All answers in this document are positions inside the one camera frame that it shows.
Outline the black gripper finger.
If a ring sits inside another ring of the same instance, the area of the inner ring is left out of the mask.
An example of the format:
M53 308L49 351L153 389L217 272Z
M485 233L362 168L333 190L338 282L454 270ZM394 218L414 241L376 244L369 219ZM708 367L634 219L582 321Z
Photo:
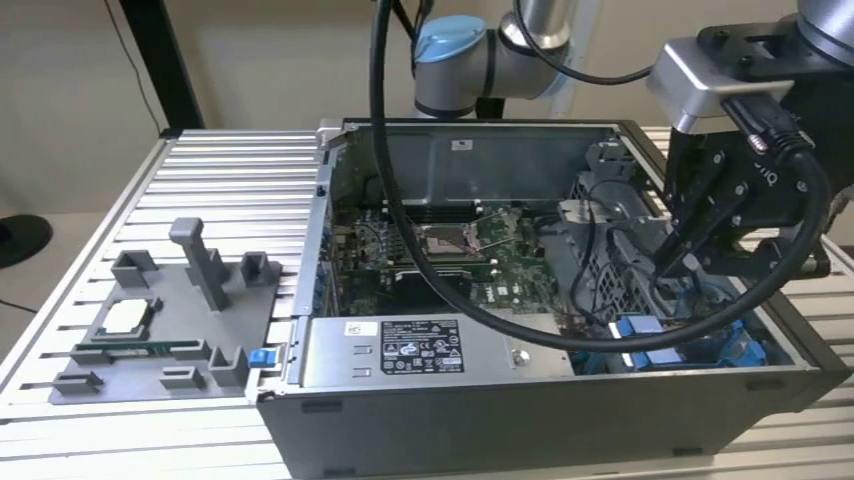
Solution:
M765 238L753 250L747 250L733 234L692 234L692 253L712 275L765 278L792 256L795 236ZM831 273L831 260L820 235L813 239L800 264L784 270L787 278L823 278Z
M666 205L673 230L654 254L660 277L682 275L688 269L685 257L707 245L741 205L741 180L727 173L725 164L682 164L669 175Z

